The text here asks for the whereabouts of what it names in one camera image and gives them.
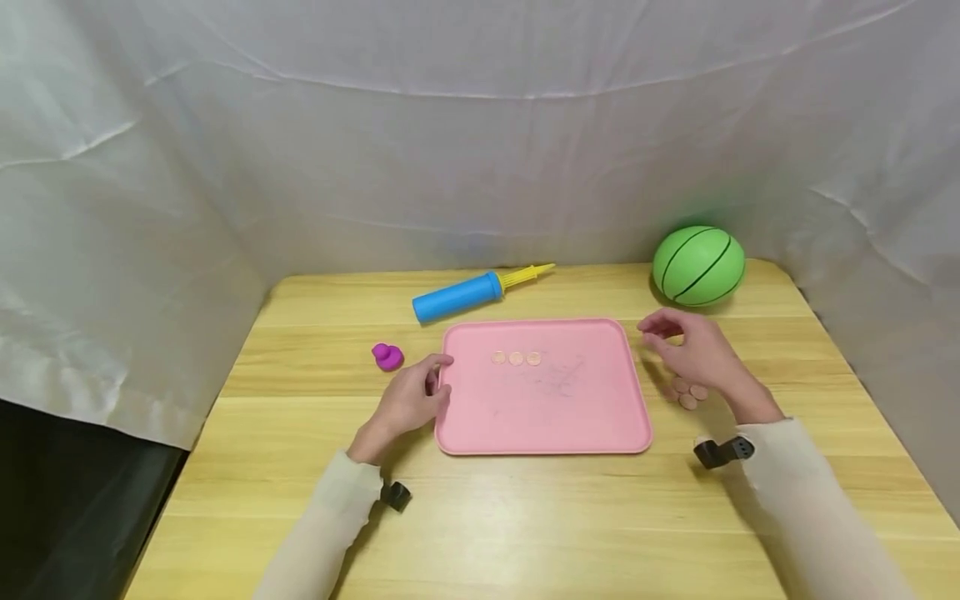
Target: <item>purple rubber duck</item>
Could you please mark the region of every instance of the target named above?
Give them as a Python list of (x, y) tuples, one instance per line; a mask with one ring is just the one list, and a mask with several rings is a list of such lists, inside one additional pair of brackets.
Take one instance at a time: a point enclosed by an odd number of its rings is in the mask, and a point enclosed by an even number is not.
[(382, 371), (396, 371), (403, 364), (403, 352), (396, 346), (377, 344), (371, 349), (376, 366)]

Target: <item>white cloth backdrop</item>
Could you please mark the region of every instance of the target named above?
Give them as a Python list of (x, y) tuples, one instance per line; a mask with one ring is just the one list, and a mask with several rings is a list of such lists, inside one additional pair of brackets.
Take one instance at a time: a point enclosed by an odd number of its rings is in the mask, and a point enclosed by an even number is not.
[(648, 260), (710, 222), (793, 275), (960, 514), (953, 0), (0, 17), (1, 397), (188, 448), (282, 276)]

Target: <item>hand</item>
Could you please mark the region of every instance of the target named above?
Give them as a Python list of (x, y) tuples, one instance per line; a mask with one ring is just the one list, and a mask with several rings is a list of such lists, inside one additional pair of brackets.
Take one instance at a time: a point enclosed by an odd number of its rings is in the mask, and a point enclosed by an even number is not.
[[(783, 412), (770, 391), (747, 370), (720, 327), (703, 315), (661, 308), (636, 325), (643, 344), (680, 377), (718, 390), (738, 423), (775, 422)], [(675, 346), (669, 338), (683, 335)]]
[[(636, 326), (643, 344), (660, 355), (680, 377), (723, 391), (750, 376), (720, 327), (703, 315), (661, 308)], [(667, 339), (683, 335), (679, 346)]]
[(440, 366), (452, 364), (452, 356), (430, 354), (416, 365), (397, 372), (370, 420), (357, 431), (347, 456), (354, 462), (373, 464), (396, 438), (436, 417), (450, 400), (450, 386), (437, 389), (437, 371)]

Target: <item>wooden table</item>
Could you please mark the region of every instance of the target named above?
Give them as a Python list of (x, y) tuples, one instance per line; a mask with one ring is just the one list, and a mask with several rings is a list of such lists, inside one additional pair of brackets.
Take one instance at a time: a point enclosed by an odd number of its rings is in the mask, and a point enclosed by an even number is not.
[[(619, 320), (635, 346), (653, 446), (639, 456), (453, 458), (424, 429), (388, 465), (413, 501), (403, 515), (374, 508), (337, 597), (785, 597), (761, 544), (772, 542), (780, 565), (776, 541), (736, 469), (721, 478), (695, 467), (696, 435), (732, 431), (725, 406), (712, 397), (686, 412), (664, 401), (665, 372), (639, 349), (634, 325), (658, 307), (649, 271), (559, 268), (504, 302), (426, 327), (410, 299), (472, 273), (285, 279), (237, 358), (127, 598), (251, 595), (327, 460), (390, 378), (373, 364), (374, 343), (417, 358), (439, 350), (457, 321), (596, 316)], [(790, 278), (752, 261), (714, 317), (784, 411), (804, 421), (918, 595), (956, 597), (956, 527)]]

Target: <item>black line on ball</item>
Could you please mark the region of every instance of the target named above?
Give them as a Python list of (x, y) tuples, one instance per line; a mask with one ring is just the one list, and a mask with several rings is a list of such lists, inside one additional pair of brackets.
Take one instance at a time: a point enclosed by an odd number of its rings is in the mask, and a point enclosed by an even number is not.
[(664, 294), (665, 296), (666, 296), (666, 290), (663, 289), (663, 285), (664, 285), (664, 283), (666, 282), (666, 272), (670, 270), (670, 264), (673, 263), (673, 259), (677, 257), (677, 254), (679, 254), (680, 251), (684, 249), (684, 246), (686, 246), (686, 245), (689, 243), (690, 240), (692, 240), (693, 238), (697, 237), (697, 236), (700, 235), (701, 233), (707, 233), (708, 231), (713, 231), (714, 229), (716, 229), (716, 228), (706, 228), (706, 229), (701, 229), (701, 230), (697, 231), (696, 233), (694, 233), (694, 234), (691, 235), (690, 237), (686, 238), (686, 239), (684, 240), (684, 242), (680, 245), (680, 247), (673, 251), (673, 255), (670, 256), (670, 260), (666, 261), (666, 266), (663, 267), (663, 276), (660, 278), (660, 289), (662, 290), (662, 292), (663, 292), (663, 294)]
[(716, 301), (720, 300), (721, 298), (723, 298), (724, 296), (726, 296), (727, 294), (729, 294), (730, 292), (732, 292), (733, 290), (735, 290), (735, 289), (736, 289), (736, 286), (740, 285), (740, 281), (743, 281), (743, 276), (746, 275), (746, 274), (747, 274), (747, 263), (746, 263), (746, 261), (744, 261), (744, 263), (743, 263), (743, 270), (740, 271), (740, 277), (738, 277), (738, 278), (736, 279), (736, 283), (735, 283), (734, 285), (732, 285), (729, 290), (727, 290), (726, 292), (724, 292), (724, 293), (721, 294), (720, 296), (717, 296), (717, 297), (714, 298), (713, 300), (707, 300), (706, 302), (697, 302), (696, 304), (687, 304), (687, 306), (704, 306), (704, 305), (706, 305), (706, 304), (710, 304), (711, 302), (716, 302)]
[(713, 262), (710, 263), (710, 266), (707, 267), (707, 270), (706, 270), (706, 271), (703, 271), (702, 273), (700, 273), (700, 276), (697, 277), (696, 279), (694, 279), (694, 280), (693, 280), (693, 283), (691, 283), (690, 285), (686, 286), (686, 288), (685, 288), (680, 294), (677, 294), (676, 296), (673, 297), (673, 301), (674, 301), (674, 302), (677, 301), (677, 298), (679, 298), (679, 297), (682, 296), (683, 294), (686, 294), (687, 292), (689, 292), (689, 291), (690, 291), (690, 288), (692, 288), (694, 285), (696, 285), (697, 283), (699, 283), (700, 280), (703, 279), (703, 278), (707, 275), (707, 273), (710, 272), (710, 269), (712, 269), (714, 266), (716, 266), (716, 264), (717, 264), (718, 262), (720, 262), (720, 259), (723, 258), (723, 255), (724, 255), (724, 254), (727, 253), (727, 250), (730, 248), (730, 244), (731, 244), (732, 242), (733, 242), (733, 238), (732, 238), (732, 237), (730, 236), (730, 234), (728, 233), (728, 234), (727, 234), (727, 246), (725, 246), (724, 249), (723, 249), (723, 251), (720, 252), (720, 255), (713, 259)]

